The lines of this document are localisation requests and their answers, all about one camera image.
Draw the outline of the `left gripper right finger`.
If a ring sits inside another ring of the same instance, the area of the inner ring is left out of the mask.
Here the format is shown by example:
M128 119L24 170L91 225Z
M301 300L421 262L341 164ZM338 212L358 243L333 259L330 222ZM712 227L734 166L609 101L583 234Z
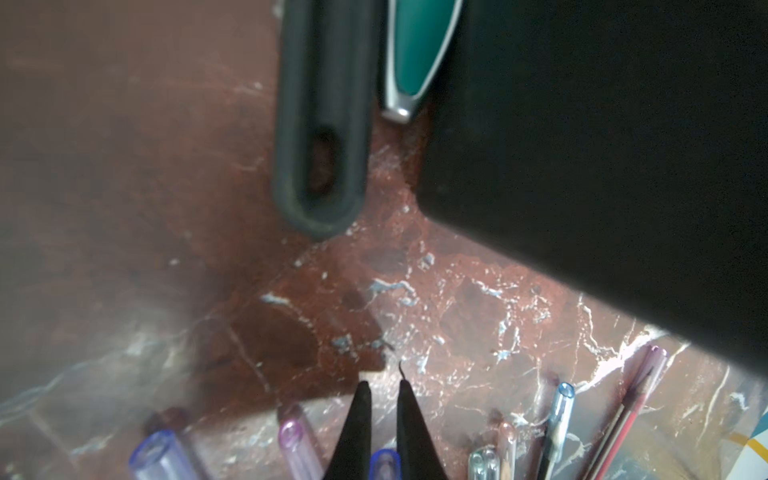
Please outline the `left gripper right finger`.
M398 370L401 380L397 400L396 443L401 461L401 477L404 480L447 480L416 395L401 364L398 364Z

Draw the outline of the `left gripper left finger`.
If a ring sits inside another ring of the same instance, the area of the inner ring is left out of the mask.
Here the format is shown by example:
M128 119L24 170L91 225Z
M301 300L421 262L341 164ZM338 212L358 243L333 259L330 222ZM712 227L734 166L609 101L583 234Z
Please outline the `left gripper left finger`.
M369 383L356 388L324 480L365 480L371 458L372 394Z

